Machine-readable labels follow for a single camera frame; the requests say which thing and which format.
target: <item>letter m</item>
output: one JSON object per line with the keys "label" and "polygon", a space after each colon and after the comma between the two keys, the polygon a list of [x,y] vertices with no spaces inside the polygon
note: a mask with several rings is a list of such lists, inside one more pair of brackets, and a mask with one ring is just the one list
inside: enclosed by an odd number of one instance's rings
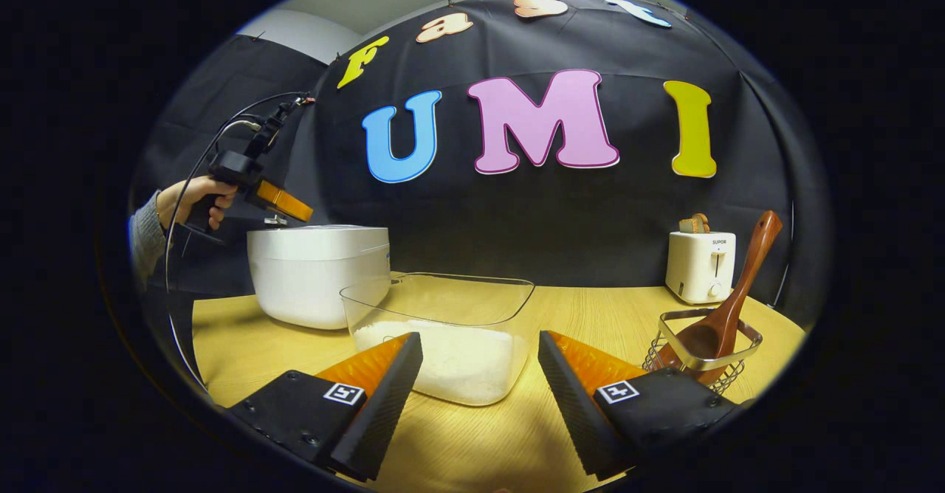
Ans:
{"label": "letter m", "polygon": [[509,152],[506,129],[529,161],[540,167],[548,158],[559,125],[564,146],[557,151],[558,163],[576,169],[617,164],[620,152],[607,139],[597,99],[600,82],[600,74],[594,70],[560,70],[552,76],[539,106],[509,78],[474,83],[468,93],[479,100],[482,116],[482,156],[475,161],[475,169],[506,173],[519,166],[519,156]]}

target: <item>white toaster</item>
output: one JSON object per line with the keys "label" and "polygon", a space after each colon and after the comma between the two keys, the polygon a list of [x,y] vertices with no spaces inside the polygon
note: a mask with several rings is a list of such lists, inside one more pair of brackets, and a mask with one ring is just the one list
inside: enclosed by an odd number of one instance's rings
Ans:
{"label": "white toaster", "polygon": [[721,303],[732,291],[734,233],[669,234],[666,286],[690,305]]}

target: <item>wooden spoon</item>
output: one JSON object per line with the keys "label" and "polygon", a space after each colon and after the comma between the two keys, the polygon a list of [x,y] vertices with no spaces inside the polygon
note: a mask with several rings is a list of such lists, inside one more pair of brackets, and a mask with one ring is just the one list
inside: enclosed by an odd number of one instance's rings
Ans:
{"label": "wooden spoon", "polygon": [[[755,224],[752,241],[749,243],[749,253],[745,257],[745,267],[738,278],[735,290],[708,316],[698,322],[683,328],[676,338],[685,345],[692,355],[702,359],[718,359],[735,351],[735,338],[738,332],[738,316],[745,304],[745,297],[752,288],[752,282],[758,270],[765,261],[767,252],[774,243],[774,238],[780,233],[782,223],[773,210],[767,210]],[[718,380],[725,372],[725,368],[716,368],[709,371],[685,369],[682,361],[676,356],[669,344],[659,349],[659,358],[664,366],[673,366],[683,373],[698,379],[703,385],[710,385]]]}

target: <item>human hand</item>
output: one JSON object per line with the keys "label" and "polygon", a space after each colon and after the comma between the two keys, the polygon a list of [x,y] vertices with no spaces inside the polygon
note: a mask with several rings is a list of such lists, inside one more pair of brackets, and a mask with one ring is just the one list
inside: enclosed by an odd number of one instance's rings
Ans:
{"label": "human hand", "polygon": [[[165,188],[161,193],[158,193],[158,221],[165,230],[170,227],[171,215],[174,214],[174,206],[180,195],[180,190],[183,188],[183,184],[183,181],[179,181]],[[200,199],[207,194],[222,194],[222,196],[217,196],[216,200],[213,202],[213,206],[215,207],[210,207],[210,218],[207,221],[211,230],[219,230],[220,221],[223,221],[223,210],[232,206],[233,197],[236,197],[236,191],[236,185],[228,185],[216,181],[209,176],[200,176],[191,179],[190,184],[187,185],[187,190],[183,193],[182,200],[180,200],[180,207],[178,208],[178,214],[176,214],[176,222],[178,224],[185,223],[187,217],[190,216],[190,210],[193,204],[200,201]]]}

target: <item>wire basket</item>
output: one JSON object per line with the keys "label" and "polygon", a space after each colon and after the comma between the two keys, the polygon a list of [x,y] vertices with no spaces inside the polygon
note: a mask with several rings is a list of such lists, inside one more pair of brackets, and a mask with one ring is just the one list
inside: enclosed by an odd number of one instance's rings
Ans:
{"label": "wire basket", "polygon": [[749,324],[746,324],[744,321],[738,321],[738,331],[745,336],[745,338],[750,339],[752,344],[749,345],[747,349],[743,351],[734,352],[730,355],[726,355],[718,359],[702,359],[692,355],[689,352],[689,349],[685,348],[682,345],[682,342],[679,342],[679,339],[676,338],[674,332],[671,331],[666,322],[669,320],[676,320],[682,318],[696,318],[696,317],[705,317],[708,316],[714,308],[694,308],[691,311],[673,311],[673,312],[664,312],[659,315],[659,321],[657,324],[657,333],[656,338],[650,342],[649,349],[647,351],[647,358],[644,359],[642,363],[642,368],[647,371],[656,371],[658,369],[665,368],[662,359],[659,358],[659,349],[662,349],[664,345],[670,345],[673,351],[676,353],[676,356],[682,361],[683,370],[691,369],[698,371],[709,371],[712,369],[722,368],[723,365],[726,366],[725,371],[722,373],[722,376],[719,376],[718,380],[712,382],[709,386],[713,392],[722,395],[726,389],[735,381],[736,378],[745,370],[745,358],[751,356],[755,351],[758,351],[758,346],[762,342],[762,335]]}

